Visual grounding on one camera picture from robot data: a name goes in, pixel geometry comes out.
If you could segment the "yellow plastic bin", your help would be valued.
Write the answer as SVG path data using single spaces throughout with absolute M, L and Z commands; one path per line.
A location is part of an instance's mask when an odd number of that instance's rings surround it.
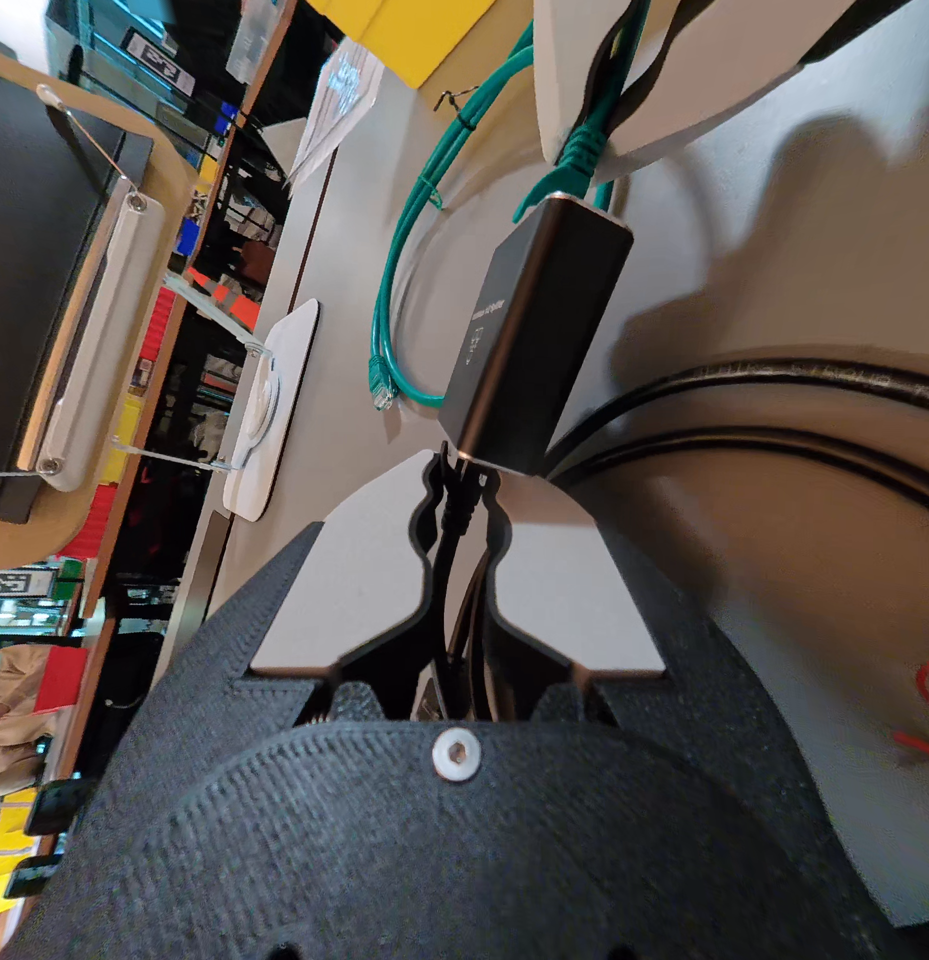
M 311 1 L 407 87 L 429 79 L 493 1 Z

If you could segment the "black network splitter box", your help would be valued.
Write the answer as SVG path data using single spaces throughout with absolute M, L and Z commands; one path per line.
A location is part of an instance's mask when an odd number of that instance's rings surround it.
M 633 246 L 624 223 L 553 193 L 495 248 L 438 409 L 459 458 L 540 472 Z

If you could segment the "printed marker tag sign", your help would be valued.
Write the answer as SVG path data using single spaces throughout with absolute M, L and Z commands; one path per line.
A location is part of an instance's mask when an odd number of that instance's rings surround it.
M 164 84 L 187 98 L 193 97 L 195 78 L 139 31 L 132 28 L 126 31 L 122 39 L 122 50 Z
M 0 570 L 0 599 L 50 598 L 57 579 L 53 568 Z

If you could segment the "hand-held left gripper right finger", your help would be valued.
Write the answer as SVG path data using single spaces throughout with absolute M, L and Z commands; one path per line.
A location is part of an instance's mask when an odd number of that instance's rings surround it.
M 541 477 L 501 472 L 484 497 L 482 672 L 496 720 L 546 690 L 651 682 L 666 665 L 595 519 Z

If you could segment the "wooden board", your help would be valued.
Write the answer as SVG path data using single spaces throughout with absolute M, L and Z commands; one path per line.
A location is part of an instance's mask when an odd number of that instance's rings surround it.
M 191 199 L 196 173 L 183 161 L 164 133 L 126 107 L 65 81 L 52 79 L 2 54 L 0 76 L 27 90 L 34 90 L 39 84 L 49 85 L 69 108 L 91 114 L 122 130 L 150 138 L 153 146 L 140 188 L 146 196 L 159 201 L 166 215 L 148 272 L 148 278 L 155 283 L 156 291 L 146 296 L 146 301 L 134 321 L 131 338 L 122 354 L 116 389 L 112 393 L 110 424 L 105 426 L 98 436 L 97 458 L 93 463 L 92 473 L 76 491 L 40 491 L 25 524 L 0 522 L 0 569 L 3 569 L 26 566 L 61 552 L 87 518 L 98 480 L 109 457 L 111 429 L 117 423 L 122 395 L 131 378 L 137 350 L 142 344 L 152 309 L 156 304 L 172 246 L 183 220 L 183 213 Z

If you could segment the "orange traffic cone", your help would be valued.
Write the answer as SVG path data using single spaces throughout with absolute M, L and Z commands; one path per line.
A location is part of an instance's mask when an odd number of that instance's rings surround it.
M 231 319 L 247 330 L 255 331 L 261 309 L 260 303 L 246 295 L 237 281 L 226 276 L 221 282 L 194 268 L 188 268 L 183 276 Z

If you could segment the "white paper sheet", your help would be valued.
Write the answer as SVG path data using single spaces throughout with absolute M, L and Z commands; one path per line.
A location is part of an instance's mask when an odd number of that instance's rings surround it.
M 290 193 L 303 185 L 375 105 L 385 64 L 344 38 L 322 66 L 314 99 L 288 174 Z

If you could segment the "black electronic device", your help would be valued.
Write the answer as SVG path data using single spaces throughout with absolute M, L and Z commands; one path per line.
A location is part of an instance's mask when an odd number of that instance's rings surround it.
M 74 822 L 98 786 L 93 777 L 71 777 L 41 786 L 23 827 L 28 838 L 59 836 L 72 830 Z M 11 872 L 3 898 L 14 901 L 40 895 L 63 858 L 59 851 L 25 857 Z

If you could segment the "white metal stand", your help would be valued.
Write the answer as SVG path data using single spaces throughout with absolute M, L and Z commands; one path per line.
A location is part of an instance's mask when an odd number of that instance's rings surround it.
M 39 83 L 35 94 L 46 108 L 77 128 L 117 173 L 52 339 L 14 461 L 17 474 L 38 476 L 57 491 L 72 493 L 85 481 L 98 436 L 111 423 L 111 392 L 122 349 L 146 297 L 157 291 L 149 271 L 166 215 L 161 203 L 144 194 L 121 170 L 56 90 Z M 180 275 L 167 271 L 163 282 L 233 336 L 244 347 L 247 360 L 255 363 L 235 446 L 230 459 L 211 462 L 139 449 L 116 437 L 111 438 L 112 447 L 125 454 L 224 474 L 226 508 L 255 522 L 264 513 L 277 475 L 320 304 L 307 301 L 302 311 L 279 321 L 261 341 Z

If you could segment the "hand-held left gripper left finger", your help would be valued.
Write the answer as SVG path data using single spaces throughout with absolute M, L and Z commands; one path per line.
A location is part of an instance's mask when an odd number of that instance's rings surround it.
M 326 517 L 250 661 L 265 677 L 369 685 L 408 719 L 436 653 L 434 571 L 443 458 L 421 450 Z

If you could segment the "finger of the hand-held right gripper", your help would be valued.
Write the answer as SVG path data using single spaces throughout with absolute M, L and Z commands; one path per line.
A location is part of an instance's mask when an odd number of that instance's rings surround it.
M 607 123 L 594 179 L 695 138 L 787 78 L 852 1 L 680 2 Z
M 630 18 L 629 1 L 534 1 L 533 84 L 544 159 L 557 163 L 593 105 L 602 63 Z

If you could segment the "black panel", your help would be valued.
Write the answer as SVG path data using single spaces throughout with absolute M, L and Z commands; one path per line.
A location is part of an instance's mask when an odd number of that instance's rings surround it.
M 153 146 L 0 76 L 0 522 L 92 474 L 165 220 Z

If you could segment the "red plastic bin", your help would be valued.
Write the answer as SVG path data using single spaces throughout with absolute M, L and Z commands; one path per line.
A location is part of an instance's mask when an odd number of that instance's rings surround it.
M 99 556 L 118 490 L 118 484 L 99 484 L 96 487 L 87 518 L 68 544 L 68 557 L 87 561 Z

